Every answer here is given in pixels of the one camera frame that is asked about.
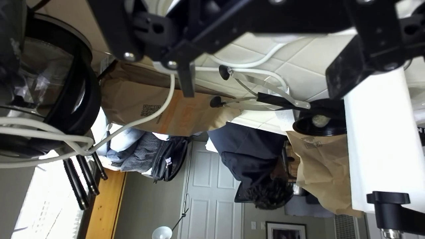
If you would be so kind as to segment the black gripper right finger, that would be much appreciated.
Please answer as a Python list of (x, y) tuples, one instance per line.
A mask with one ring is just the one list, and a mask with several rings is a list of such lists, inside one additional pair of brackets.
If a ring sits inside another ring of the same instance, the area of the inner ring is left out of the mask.
[(330, 99), (342, 99), (369, 76), (387, 74), (405, 62), (425, 56), (425, 14), (371, 18), (357, 26), (357, 34), (325, 71)]

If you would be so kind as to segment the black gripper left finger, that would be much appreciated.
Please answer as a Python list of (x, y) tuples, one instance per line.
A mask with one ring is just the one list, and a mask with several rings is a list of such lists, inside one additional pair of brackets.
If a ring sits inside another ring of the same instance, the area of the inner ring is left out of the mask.
[(180, 34), (175, 22), (138, 13), (131, 21), (135, 40), (140, 54), (151, 62), (158, 62), (168, 71), (174, 71), (184, 98), (195, 95), (192, 83), (189, 55), (180, 50)]

